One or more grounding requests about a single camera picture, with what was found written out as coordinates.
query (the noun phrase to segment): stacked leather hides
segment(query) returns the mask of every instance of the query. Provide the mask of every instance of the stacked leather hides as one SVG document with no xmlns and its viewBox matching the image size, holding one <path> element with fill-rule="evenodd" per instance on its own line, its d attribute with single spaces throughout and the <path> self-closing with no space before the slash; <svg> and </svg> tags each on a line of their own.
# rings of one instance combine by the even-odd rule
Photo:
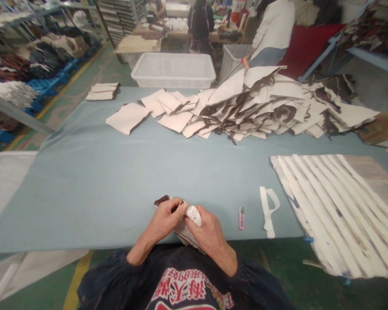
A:
<svg viewBox="0 0 388 310">
<path fill-rule="evenodd" d="M 56 49 L 45 43 L 38 42 L 37 49 L 30 51 L 30 72 L 36 78 L 53 78 L 64 66 Z"/>
</svg>

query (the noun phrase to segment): red fabric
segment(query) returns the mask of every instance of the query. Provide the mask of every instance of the red fabric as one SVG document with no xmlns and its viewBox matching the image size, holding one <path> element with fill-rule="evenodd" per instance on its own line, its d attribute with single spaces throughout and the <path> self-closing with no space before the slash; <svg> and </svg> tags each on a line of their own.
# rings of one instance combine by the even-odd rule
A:
<svg viewBox="0 0 388 310">
<path fill-rule="evenodd" d="M 290 46 L 279 63 L 279 65 L 287 65 L 288 68 L 280 73 L 297 79 L 318 58 L 329 38 L 341 31 L 343 27 L 345 25 L 342 24 L 310 27 L 295 25 Z"/>
</svg>

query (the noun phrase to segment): person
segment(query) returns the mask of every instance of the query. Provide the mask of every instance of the person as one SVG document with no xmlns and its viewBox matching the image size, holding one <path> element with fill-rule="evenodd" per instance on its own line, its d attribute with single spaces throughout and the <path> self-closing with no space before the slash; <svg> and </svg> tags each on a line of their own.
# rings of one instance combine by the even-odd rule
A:
<svg viewBox="0 0 388 310">
<path fill-rule="evenodd" d="M 210 32 L 214 30 L 214 12 L 206 0 L 196 0 L 188 12 L 188 31 L 191 33 L 190 53 L 202 53 L 211 56 L 214 68 L 215 60 Z"/>
<path fill-rule="evenodd" d="M 167 17 L 167 10 L 165 9 L 166 0 L 155 0 L 156 4 L 156 18 L 164 19 Z"/>
<path fill-rule="evenodd" d="M 292 0 L 262 0 L 257 17 L 264 12 L 252 49 L 247 55 L 250 67 L 274 66 L 281 61 L 289 47 L 294 24 Z"/>
<path fill-rule="evenodd" d="M 271 273 L 228 245 L 214 214 L 197 205 L 197 226 L 184 217 L 188 203 L 181 202 L 162 202 L 130 251 L 114 252 L 84 275 L 80 310 L 294 309 Z M 182 218 L 206 255 L 155 245 Z"/>
</svg>

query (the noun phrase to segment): yellow floor line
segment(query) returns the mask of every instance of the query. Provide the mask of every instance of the yellow floor line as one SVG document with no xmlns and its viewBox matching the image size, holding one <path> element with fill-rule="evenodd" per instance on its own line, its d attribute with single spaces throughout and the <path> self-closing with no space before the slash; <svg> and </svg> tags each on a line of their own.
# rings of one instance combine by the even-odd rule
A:
<svg viewBox="0 0 388 310">
<path fill-rule="evenodd" d="M 70 79 L 70 81 L 60 90 L 60 92 L 56 96 L 54 96 L 53 99 L 50 100 L 49 103 L 36 116 L 36 119 L 41 119 L 43 117 L 43 115 L 53 106 L 53 104 L 59 99 L 59 97 L 64 94 L 68 87 L 71 86 L 72 83 L 75 82 L 78 77 L 91 65 L 91 63 L 93 63 L 94 60 L 105 50 L 108 44 L 109 42 L 107 41 L 103 45 L 103 47 L 99 49 L 99 51 L 87 63 L 85 63 L 83 67 L 78 70 L 78 72 L 76 72 L 76 74 Z M 23 137 L 27 134 L 29 130 L 29 127 L 25 127 L 22 132 L 17 135 L 17 137 L 5 148 L 5 151 L 12 150 L 16 146 L 16 144 L 19 143 L 21 139 L 23 139 Z"/>
<path fill-rule="evenodd" d="M 88 254 L 86 254 L 79 260 L 78 265 L 75 269 L 75 273 L 73 274 L 72 282 L 69 286 L 68 294 L 66 295 L 63 310 L 76 310 L 76 308 L 78 307 L 79 298 L 76 294 L 76 291 L 78 290 L 79 285 L 81 284 L 83 276 L 89 270 L 92 254 L 93 251 L 90 250 Z"/>
<path fill-rule="evenodd" d="M 266 269 L 267 271 L 269 271 L 270 273 L 272 273 L 271 269 L 270 269 L 270 265 L 269 265 L 269 261 L 267 260 L 267 257 L 266 257 L 266 254 L 264 253 L 263 250 L 260 250 L 262 252 L 262 258 L 263 258 L 263 265 L 264 265 L 264 269 Z"/>
</svg>

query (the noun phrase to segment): sleeve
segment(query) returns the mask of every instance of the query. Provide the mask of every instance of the sleeve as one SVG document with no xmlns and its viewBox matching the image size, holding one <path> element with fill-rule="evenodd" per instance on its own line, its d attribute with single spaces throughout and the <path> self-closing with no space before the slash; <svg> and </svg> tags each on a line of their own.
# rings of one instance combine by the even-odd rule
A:
<svg viewBox="0 0 388 310">
<path fill-rule="evenodd" d="M 273 17 L 275 17 L 275 15 L 271 10 L 271 5 L 269 5 L 263 14 L 262 22 L 260 23 L 260 26 L 256 31 L 256 35 L 254 36 L 253 44 L 252 44 L 253 48 L 259 47 L 260 42 L 262 41 L 264 35 L 266 34 L 267 28 L 269 27 L 269 24 L 272 21 Z"/>
<path fill-rule="evenodd" d="M 187 17 L 187 25 L 188 25 L 188 29 L 190 30 L 190 32 L 191 32 L 191 15 L 192 15 L 192 12 L 193 12 L 193 7 L 191 6 L 190 10 L 188 11 L 188 17 Z"/>
<path fill-rule="evenodd" d="M 237 259 L 236 274 L 226 278 L 238 309 L 295 310 L 270 272 L 241 255 Z"/>
<path fill-rule="evenodd" d="M 209 25 L 208 31 L 213 32 L 214 31 L 214 12 L 213 12 L 213 8 L 209 4 L 207 5 L 207 16 L 208 16 L 208 25 Z"/>
<path fill-rule="evenodd" d="M 112 253 L 98 266 L 89 270 L 78 288 L 79 310 L 127 309 L 131 298 L 147 279 L 145 262 L 133 266 L 126 260 L 129 250 Z"/>
</svg>

